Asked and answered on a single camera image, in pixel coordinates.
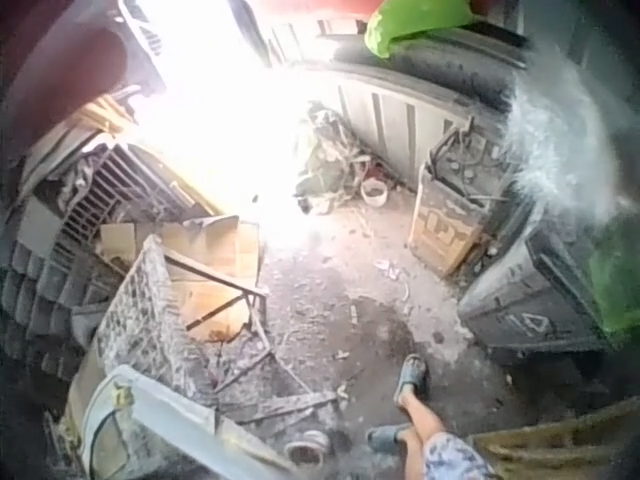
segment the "bare leg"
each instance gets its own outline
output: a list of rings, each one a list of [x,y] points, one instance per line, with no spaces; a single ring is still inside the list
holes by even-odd
[[[436,433],[446,432],[440,417],[422,403],[414,394],[414,385],[402,387],[399,403],[411,417],[411,423],[422,444],[426,444]]]
[[[404,466],[405,480],[424,479],[424,456],[422,442],[415,428],[409,428],[398,434],[398,441],[407,447],[407,459]]]

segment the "pile of trash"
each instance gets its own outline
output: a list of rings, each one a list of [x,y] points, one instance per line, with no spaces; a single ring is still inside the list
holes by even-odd
[[[378,158],[340,115],[311,102],[299,123],[295,197],[304,213],[331,213],[353,198]]]

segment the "white debris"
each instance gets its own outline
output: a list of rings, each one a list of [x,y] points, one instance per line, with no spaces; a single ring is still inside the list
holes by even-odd
[[[378,270],[381,270],[385,276],[389,277],[391,280],[396,281],[400,278],[401,270],[394,266],[389,260],[378,260],[375,263],[375,266]]]
[[[345,359],[349,358],[349,355],[351,355],[349,352],[344,352],[342,350],[338,350],[338,353],[335,354],[334,358],[336,360],[345,360]]]
[[[349,394],[347,393],[347,382],[342,383],[336,390],[338,397],[349,400]]]
[[[358,324],[358,309],[356,308],[355,305],[350,305],[349,306],[349,313],[351,314],[351,324],[352,325],[357,325]]]

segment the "white bucket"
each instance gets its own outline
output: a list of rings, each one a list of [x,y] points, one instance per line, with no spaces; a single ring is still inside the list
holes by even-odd
[[[387,203],[389,188],[377,178],[369,177],[360,185],[360,194],[367,205],[380,208]]]

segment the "person's leg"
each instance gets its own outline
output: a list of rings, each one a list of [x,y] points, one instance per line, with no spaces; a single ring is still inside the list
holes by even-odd
[[[398,403],[411,417],[411,423],[423,444],[426,444],[436,433],[446,432],[440,417],[415,395],[415,387],[406,384],[402,387]]]
[[[424,479],[424,452],[422,442],[411,424],[387,425],[367,432],[367,443],[374,452],[400,454],[406,447],[405,480]]]
[[[436,433],[446,431],[440,418],[416,396],[417,389],[426,388],[426,376],[426,362],[419,355],[409,355],[402,365],[394,395],[394,402],[409,414],[423,444]]]
[[[408,428],[398,434],[398,440],[407,447],[407,458],[404,462],[405,480],[424,479],[424,455],[422,442],[415,428]]]

